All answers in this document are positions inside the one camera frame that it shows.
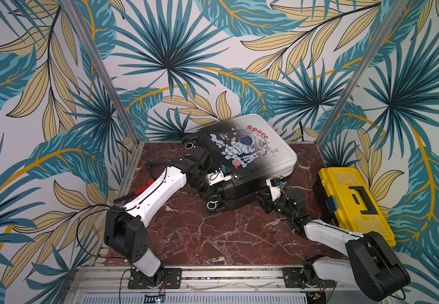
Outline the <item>left aluminium corner post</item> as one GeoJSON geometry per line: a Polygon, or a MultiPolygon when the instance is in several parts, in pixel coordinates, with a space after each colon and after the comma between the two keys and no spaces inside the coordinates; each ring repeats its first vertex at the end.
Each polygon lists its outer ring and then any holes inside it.
{"type": "Polygon", "coordinates": [[[118,92],[105,68],[102,57],[99,54],[94,39],[92,38],[92,34],[86,27],[85,19],[80,13],[76,1],[63,0],[61,1],[61,3],[64,9],[66,10],[66,13],[69,15],[71,24],[74,26],[78,37],[81,39],[81,42],[83,43],[83,46],[86,52],[88,53],[90,57],[90,61],[94,65],[97,71],[97,75],[100,77],[102,84],[107,90],[107,93],[110,96],[110,99],[118,113],[118,116],[121,118],[125,131],[128,133],[129,137],[131,138],[133,145],[138,146],[140,144],[140,140],[138,139],[135,133],[135,129],[130,123],[130,120],[128,119],[128,116],[121,102],[121,99],[118,95],[118,92]]]}

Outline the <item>red handled wrench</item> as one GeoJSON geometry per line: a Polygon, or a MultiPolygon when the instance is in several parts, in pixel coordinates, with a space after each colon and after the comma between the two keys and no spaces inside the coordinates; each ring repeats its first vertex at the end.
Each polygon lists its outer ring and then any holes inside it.
{"type": "Polygon", "coordinates": [[[154,179],[148,179],[146,184],[143,185],[140,189],[133,190],[130,193],[128,193],[127,195],[124,195],[124,196],[121,196],[121,197],[115,199],[113,201],[113,203],[116,205],[116,204],[121,203],[123,201],[136,198],[137,196],[141,195],[145,190],[147,190],[154,182],[155,182],[154,179]]]}

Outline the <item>aluminium corner post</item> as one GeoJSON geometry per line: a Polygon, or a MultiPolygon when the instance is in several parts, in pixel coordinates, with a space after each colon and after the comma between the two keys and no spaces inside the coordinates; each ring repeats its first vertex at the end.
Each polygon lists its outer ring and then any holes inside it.
{"type": "Polygon", "coordinates": [[[74,26],[78,37],[81,39],[81,42],[83,43],[83,46],[86,52],[88,53],[90,57],[90,61],[94,65],[97,71],[97,75],[100,77],[102,84],[107,90],[107,93],[110,96],[110,99],[118,113],[118,116],[121,118],[125,131],[128,133],[129,137],[131,138],[133,145],[138,146],[140,144],[140,140],[138,139],[135,133],[135,129],[130,123],[130,120],[128,119],[128,116],[121,102],[121,99],[118,95],[118,92],[105,68],[102,57],[99,54],[94,39],[92,38],[92,34],[86,27],[85,19],[80,13],[76,1],[63,0],[61,1],[61,3],[64,9],[66,10],[66,13],[69,15],[71,24],[74,26]]]}
{"type": "Polygon", "coordinates": [[[373,59],[375,58],[379,49],[383,46],[384,41],[391,32],[391,29],[398,20],[398,17],[404,12],[405,6],[408,4],[408,0],[395,1],[391,6],[386,18],[381,22],[380,29],[375,33],[373,41],[368,45],[366,52],[361,57],[360,63],[356,67],[353,75],[350,78],[347,86],[345,87],[339,101],[332,108],[331,114],[325,121],[321,132],[318,135],[315,144],[318,148],[321,148],[327,140],[327,136],[336,123],[338,116],[345,107],[348,98],[351,96],[353,90],[358,85],[359,80],[367,70],[373,59]]]}

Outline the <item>right aluminium corner post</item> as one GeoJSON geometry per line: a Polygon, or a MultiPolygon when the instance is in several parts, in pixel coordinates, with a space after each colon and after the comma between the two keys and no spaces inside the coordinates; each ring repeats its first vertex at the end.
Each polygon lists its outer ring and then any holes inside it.
{"type": "Polygon", "coordinates": [[[318,148],[321,148],[327,140],[327,136],[336,123],[338,116],[345,107],[348,98],[351,96],[353,90],[358,85],[359,80],[367,70],[373,59],[375,58],[379,49],[383,46],[384,41],[391,32],[391,29],[398,20],[398,17],[404,12],[405,6],[408,4],[408,0],[395,1],[391,6],[386,18],[381,22],[380,29],[375,33],[373,41],[368,45],[366,52],[361,57],[360,63],[356,67],[353,75],[350,78],[347,86],[345,87],[339,101],[332,108],[331,114],[325,121],[321,132],[318,135],[315,144],[318,148]]]}

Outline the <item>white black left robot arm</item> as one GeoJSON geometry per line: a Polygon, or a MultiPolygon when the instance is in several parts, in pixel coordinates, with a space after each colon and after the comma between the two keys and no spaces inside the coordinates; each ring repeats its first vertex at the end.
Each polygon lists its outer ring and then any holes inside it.
{"type": "Polygon", "coordinates": [[[149,286],[162,282],[164,266],[151,250],[147,227],[180,188],[186,184],[195,188],[204,186],[211,164],[210,152],[197,147],[186,157],[171,159],[162,174],[135,199],[107,211],[104,243],[146,277],[149,286]]]}

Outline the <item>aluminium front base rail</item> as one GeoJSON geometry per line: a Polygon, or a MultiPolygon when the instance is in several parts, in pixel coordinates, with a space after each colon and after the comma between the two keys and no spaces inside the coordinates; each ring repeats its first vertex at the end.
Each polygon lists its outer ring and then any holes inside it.
{"type": "Polygon", "coordinates": [[[357,287],[325,283],[288,288],[282,265],[171,266],[162,290],[129,285],[129,267],[84,267],[65,303],[371,303],[357,287]]]}

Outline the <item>yellow black plastic toolbox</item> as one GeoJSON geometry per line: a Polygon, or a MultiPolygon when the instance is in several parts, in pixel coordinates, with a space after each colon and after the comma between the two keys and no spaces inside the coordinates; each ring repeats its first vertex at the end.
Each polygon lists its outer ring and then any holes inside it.
{"type": "Polygon", "coordinates": [[[375,231],[390,247],[396,246],[395,235],[358,169],[322,168],[313,193],[327,223],[357,233],[375,231]]]}

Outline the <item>white space-print kids suitcase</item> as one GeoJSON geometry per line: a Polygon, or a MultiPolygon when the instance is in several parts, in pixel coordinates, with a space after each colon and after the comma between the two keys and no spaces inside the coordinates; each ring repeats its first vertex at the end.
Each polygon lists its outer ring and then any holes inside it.
{"type": "Polygon", "coordinates": [[[270,190],[266,180],[289,180],[298,160],[296,152],[261,116],[248,114],[205,125],[182,139],[190,154],[204,148],[211,154],[208,174],[223,171],[230,181],[198,190],[209,212],[231,211],[257,201],[256,192],[270,190]]]}

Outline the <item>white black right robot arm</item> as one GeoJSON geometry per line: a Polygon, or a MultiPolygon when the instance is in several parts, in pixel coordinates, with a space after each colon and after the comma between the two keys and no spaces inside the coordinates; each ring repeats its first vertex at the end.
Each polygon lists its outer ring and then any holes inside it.
{"type": "Polygon", "coordinates": [[[283,215],[295,235],[344,255],[343,259],[322,256],[309,259],[302,267],[301,286],[326,281],[345,283],[379,301],[411,283],[405,266],[381,234],[356,233],[312,218],[303,194],[298,191],[275,187],[258,192],[256,197],[265,212],[276,211],[283,215]]]}

